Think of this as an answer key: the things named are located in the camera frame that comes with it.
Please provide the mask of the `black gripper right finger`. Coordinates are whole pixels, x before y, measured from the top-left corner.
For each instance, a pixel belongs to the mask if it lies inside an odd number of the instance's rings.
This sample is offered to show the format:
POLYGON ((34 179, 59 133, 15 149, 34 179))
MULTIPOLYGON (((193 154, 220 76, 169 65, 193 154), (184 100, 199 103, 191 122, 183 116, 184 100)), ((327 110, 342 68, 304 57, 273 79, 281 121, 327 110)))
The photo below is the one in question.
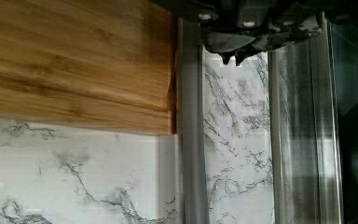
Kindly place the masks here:
POLYGON ((235 64, 239 66, 246 58, 260 52, 279 49, 287 44, 296 44, 311 39, 322 32, 321 27, 315 29, 291 29, 288 32, 261 35, 255 41, 234 51, 235 64))

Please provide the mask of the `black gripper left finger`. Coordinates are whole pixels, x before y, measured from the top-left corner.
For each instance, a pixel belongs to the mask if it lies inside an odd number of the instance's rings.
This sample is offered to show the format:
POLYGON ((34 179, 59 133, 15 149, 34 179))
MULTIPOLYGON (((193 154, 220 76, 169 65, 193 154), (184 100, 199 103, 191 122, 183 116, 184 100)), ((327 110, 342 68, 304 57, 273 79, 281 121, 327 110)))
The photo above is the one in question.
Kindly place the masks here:
POLYGON ((202 27, 200 27, 200 38, 205 49, 218 54, 224 65, 228 65, 232 57, 235 57, 236 65, 240 65, 247 57, 246 53, 241 52, 241 48, 255 41, 251 36, 218 33, 202 27))

